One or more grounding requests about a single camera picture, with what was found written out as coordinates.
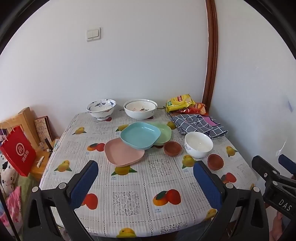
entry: brown wooden door frame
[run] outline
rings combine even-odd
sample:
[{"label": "brown wooden door frame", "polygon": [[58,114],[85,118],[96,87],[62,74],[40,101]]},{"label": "brown wooden door frame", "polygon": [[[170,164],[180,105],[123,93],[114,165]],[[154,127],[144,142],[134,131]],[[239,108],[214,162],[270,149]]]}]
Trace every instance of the brown wooden door frame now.
[{"label": "brown wooden door frame", "polygon": [[213,90],[215,85],[217,60],[218,60],[218,21],[215,0],[205,0],[207,8],[207,22],[209,32],[209,47],[207,56],[207,74],[205,78],[205,88],[202,103],[209,111]]}]

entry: wooden nightstand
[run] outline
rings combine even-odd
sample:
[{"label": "wooden nightstand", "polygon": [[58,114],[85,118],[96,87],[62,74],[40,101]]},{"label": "wooden nightstand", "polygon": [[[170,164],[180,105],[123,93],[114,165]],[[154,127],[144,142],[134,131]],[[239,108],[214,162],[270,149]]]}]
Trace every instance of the wooden nightstand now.
[{"label": "wooden nightstand", "polygon": [[[54,147],[54,142],[55,142],[55,140],[54,140],[53,142],[50,143],[52,147]],[[43,175],[43,173],[44,173],[44,170],[45,170],[45,168],[46,168],[46,165],[47,165],[47,163],[48,163],[48,159],[49,159],[49,158],[48,158],[48,156],[49,156],[49,152],[47,152],[47,151],[43,151],[43,150],[42,150],[42,147],[44,147],[45,150],[48,149],[48,146],[47,146],[46,144],[43,144],[42,146],[39,146],[39,147],[37,148],[37,150],[36,150],[36,159],[35,159],[35,161],[34,161],[34,163],[33,163],[33,166],[32,166],[32,168],[31,168],[31,171],[30,171],[31,175],[32,175],[32,176],[33,176],[38,182],[40,182],[40,180],[41,180],[41,177],[42,177],[42,175]],[[37,167],[38,161],[40,160],[40,158],[41,158],[42,156],[44,156],[43,161],[42,161],[40,167]]]}]

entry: metal screw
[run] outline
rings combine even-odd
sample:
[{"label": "metal screw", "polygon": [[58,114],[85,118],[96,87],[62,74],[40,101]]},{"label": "metal screw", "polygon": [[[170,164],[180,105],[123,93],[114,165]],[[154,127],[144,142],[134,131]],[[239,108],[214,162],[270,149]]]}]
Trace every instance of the metal screw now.
[{"label": "metal screw", "polygon": [[233,188],[233,185],[232,185],[231,183],[226,183],[225,186],[226,186],[227,188],[229,188],[229,189]]},{"label": "metal screw", "polygon": [[59,184],[59,189],[64,189],[66,187],[66,183],[60,183]]},{"label": "metal screw", "polygon": [[32,188],[32,192],[37,192],[38,191],[38,187],[33,187]]},{"label": "metal screw", "polygon": [[254,190],[255,192],[260,192],[259,187],[253,187],[253,190]]}]

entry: white logo on red bag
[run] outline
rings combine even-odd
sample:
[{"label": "white logo on red bag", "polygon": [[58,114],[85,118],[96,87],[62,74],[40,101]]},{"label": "white logo on red bag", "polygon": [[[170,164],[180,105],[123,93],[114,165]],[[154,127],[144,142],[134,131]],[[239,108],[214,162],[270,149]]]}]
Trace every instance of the white logo on red bag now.
[{"label": "white logo on red bag", "polygon": [[22,143],[17,143],[16,151],[19,156],[24,155],[24,153],[25,153],[24,145]]}]

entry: red shopping bag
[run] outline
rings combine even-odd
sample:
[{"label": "red shopping bag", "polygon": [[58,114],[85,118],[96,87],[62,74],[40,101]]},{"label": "red shopping bag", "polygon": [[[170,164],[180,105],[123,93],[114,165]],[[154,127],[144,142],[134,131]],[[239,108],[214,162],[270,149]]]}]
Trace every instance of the red shopping bag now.
[{"label": "red shopping bag", "polygon": [[28,176],[36,158],[36,152],[20,126],[13,128],[3,141],[0,151],[20,175]]}]

